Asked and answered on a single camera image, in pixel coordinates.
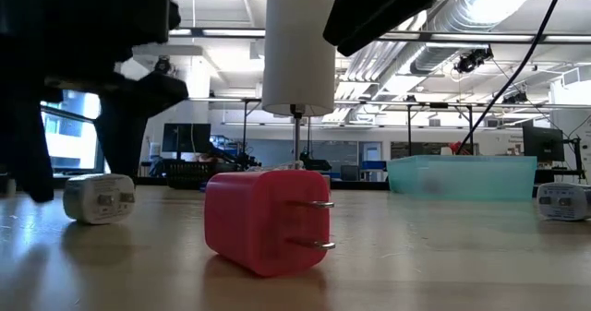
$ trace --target ceiling duct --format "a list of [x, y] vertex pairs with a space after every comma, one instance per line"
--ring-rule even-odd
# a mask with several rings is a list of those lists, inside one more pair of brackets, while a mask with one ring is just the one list
[[[441, 32], [488, 32], [517, 11], [526, 0], [450, 0], [428, 23], [427, 30]], [[380, 80], [381, 89], [391, 94], [409, 91], [422, 82], [423, 75], [437, 71], [458, 53], [458, 48], [427, 47], [409, 43]], [[398, 77], [415, 74], [416, 77]]]

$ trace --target wall charger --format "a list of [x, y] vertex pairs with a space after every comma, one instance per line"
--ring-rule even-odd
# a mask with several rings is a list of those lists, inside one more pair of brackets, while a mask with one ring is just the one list
[[136, 203], [131, 178], [120, 174], [86, 174], [70, 178], [64, 189], [64, 211], [73, 220], [89, 224], [122, 221]]
[[547, 183], [537, 189], [539, 212], [558, 221], [591, 218], [591, 187], [569, 183]]

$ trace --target ceiling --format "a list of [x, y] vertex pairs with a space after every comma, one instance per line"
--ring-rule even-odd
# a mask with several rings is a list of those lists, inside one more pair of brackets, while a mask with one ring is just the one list
[[[181, 27], [224, 27], [264, 28], [266, 0], [175, 0], [183, 19]], [[527, 0], [512, 16], [495, 28], [498, 32], [535, 32], [548, 8], [549, 0]], [[547, 32], [591, 33], [591, 0], [560, 0]], [[217, 76], [212, 80], [212, 89], [217, 96], [247, 94], [262, 81], [264, 63], [253, 51], [261, 53], [261, 42], [236, 39], [171, 39], [170, 44], [198, 45], [203, 47], [210, 58]], [[495, 60], [500, 62], [502, 71], [512, 74], [524, 57], [526, 45], [492, 45]], [[140, 62], [153, 63], [154, 58], [138, 56]], [[335, 56], [337, 68], [346, 69], [350, 60], [339, 54]], [[179, 68], [190, 66], [191, 58], [175, 56], [173, 63]], [[533, 101], [548, 97], [548, 81], [559, 76], [557, 72], [572, 69], [575, 63], [591, 63], [591, 47], [538, 46], [532, 65], [527, 67], [517, 81], [528, 85], [528, 96]], [[538, 64], [537, 71], [533, 66]], [[439, 74], [443, 78], [427, 78], [420, 84], [420, 101], [440, 101], [456, 98], [470, 98], [475, 101], [486, 98], [498, 90], [507, 78], [492, 63], [480, 67], [476, 73], [459, 80], [452, 72], [452, 64], [445, 66]]]

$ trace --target table surface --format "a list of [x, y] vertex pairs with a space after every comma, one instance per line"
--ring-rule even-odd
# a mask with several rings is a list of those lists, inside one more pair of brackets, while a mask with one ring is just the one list
[[534, 202], [336, 191], [337, 248], [300, 275], [259, 279], [203, 240], [203, 195], [138, 188], [133, 215], [81, 226], [61, 194], [0, 199], [0, 310], [586, 310], [591, 224]]

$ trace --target computer monitor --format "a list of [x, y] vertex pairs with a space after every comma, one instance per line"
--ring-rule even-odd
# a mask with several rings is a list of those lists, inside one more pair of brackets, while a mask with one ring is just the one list
[[176, 152], [178, 160], [181, 159], [183, 152], [209, 152], [211, 150], [210, 135], [211, 125], [209, 124], [167, 123], [164, 125], [163, 151]]
[[524, 126], [524, 154], [538, 161], [564, 161], [562, 131], [544, 127]]

